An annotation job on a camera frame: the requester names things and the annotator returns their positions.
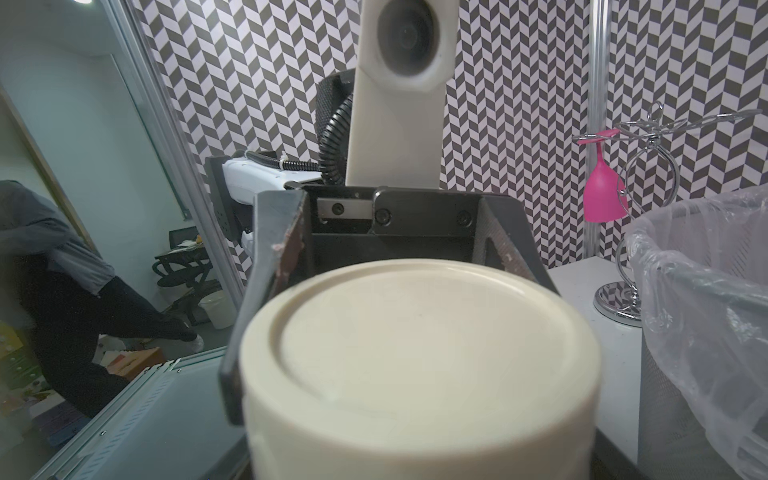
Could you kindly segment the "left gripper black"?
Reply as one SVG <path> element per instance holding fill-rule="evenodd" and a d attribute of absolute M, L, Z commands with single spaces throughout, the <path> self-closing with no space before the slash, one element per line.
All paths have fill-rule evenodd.
<path fill-rule="evenodd" d="M 258 194 L 252 226 L 253 268 L 218 374 L 232 425 L 244 423 L 239 358 L 245 331 L 256 313 L 287 288 L 298 264 L 299 278 L 306 280 L 382 260 L 458 261 L 502 270 L 558 293 L 525 209 L 511 197 L 309 185 Z"/>

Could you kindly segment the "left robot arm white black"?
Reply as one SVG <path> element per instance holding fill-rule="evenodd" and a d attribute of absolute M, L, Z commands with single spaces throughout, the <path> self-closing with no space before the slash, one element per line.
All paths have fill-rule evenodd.
<path fill-rule="evenodd" d="M 352 107 L 355 74 L 318 87 L 319 160 L 239 151 L 205 165 L 225 237 L 253 268 L 219 373 L 229 421 L 244 422 L 239 352 L 246 328 L 272 298 L 351 265 L 440 259 L 483 265 L 552 288 L 522 204 L 508 196 L 439 186 L 442 126 L 385 95 L 367 114 Z"/>

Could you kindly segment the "black office chair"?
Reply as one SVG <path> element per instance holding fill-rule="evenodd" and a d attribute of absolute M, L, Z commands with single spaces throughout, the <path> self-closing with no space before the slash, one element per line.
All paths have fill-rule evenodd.
<path fill-rule="evenodd" d="M 186 317 L 192 326 L 208 321 L 197 314 L 199 302 L 221 289 L 212 277 L 213 264 L 198 229 L 189 226 L 168 233 L 170 250 L 155 257 L 152 271 L 161 289 L 185 287 L 186 290 L 166 309 Z"/>

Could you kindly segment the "pink wine glass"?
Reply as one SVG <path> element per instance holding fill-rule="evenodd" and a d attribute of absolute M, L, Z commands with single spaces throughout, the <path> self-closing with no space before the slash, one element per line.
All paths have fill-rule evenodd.
<path fill-rule="evenodd" d="M 602 224 L 628 216 L 628 202 L 622 191 L 625 184 L 604 160 L 602 143 L 619 135 L 620 129 L 610 129 L 575 139 L 578 145 L 594 144 L 596 165 L 587 179 L 583 192 L 584 217 L 589 223 Z"/>

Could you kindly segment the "clear plastic bin liner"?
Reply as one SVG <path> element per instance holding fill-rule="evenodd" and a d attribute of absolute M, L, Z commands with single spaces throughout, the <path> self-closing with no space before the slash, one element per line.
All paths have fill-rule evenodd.
<path fill-rule="evenodd" d="M 641 472 L 765 478 L 766 188 L 653 210 L 625 239 L 641 303 Z"/>

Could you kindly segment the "person in grey jacket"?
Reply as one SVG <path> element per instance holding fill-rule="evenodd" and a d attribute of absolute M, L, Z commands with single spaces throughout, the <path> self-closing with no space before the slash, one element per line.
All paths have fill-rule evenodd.
<path fill-rule="evenodd" d="M 100 336 L 204 348 L 183 320 L 122 280 L 55 204 L 15 180 L 1 183 L 1 318 L 26 331 L 44 378 L 87 417 L 129 384 L 95 362 Z"/>

